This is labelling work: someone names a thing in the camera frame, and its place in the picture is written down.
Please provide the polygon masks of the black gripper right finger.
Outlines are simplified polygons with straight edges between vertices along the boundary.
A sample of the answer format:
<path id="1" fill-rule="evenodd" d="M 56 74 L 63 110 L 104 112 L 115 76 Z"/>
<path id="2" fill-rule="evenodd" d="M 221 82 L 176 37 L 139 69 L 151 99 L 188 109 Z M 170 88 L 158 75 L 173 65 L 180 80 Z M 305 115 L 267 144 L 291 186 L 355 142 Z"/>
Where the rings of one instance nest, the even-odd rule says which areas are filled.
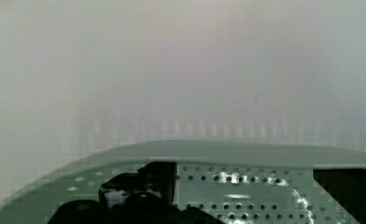
<path id="1" fill-rule="evenodd" d="M 356 221 L 366 224 L 366 169 L 318 169 L 313 178 Z"/>

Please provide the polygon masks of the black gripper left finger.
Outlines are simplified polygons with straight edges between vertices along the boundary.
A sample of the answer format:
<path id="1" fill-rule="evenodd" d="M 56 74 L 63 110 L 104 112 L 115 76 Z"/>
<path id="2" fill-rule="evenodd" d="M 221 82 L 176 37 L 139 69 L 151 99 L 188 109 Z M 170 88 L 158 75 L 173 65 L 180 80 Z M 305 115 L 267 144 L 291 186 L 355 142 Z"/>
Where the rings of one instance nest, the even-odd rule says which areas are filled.
<path id="1" fill-rule="evenodd" d="M 199 208 L 175 207 L 176 180 L 176 163 L 148 163 L 103 183 L 96 201 L 64 203 L 48 224 L 224 224 Z"/>

